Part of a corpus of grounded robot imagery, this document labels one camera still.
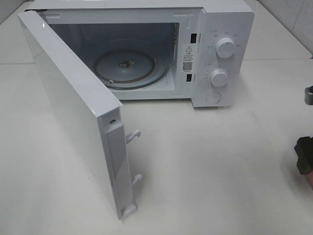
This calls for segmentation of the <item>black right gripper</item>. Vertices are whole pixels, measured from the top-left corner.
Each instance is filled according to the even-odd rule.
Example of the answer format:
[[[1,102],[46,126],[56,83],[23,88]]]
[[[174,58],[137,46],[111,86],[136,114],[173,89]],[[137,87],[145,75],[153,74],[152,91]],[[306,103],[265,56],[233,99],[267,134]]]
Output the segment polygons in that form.
[[[313,139],[301,137],[294,150],[298,156],[296,166],[301,175],[308,175],[313,171]]]

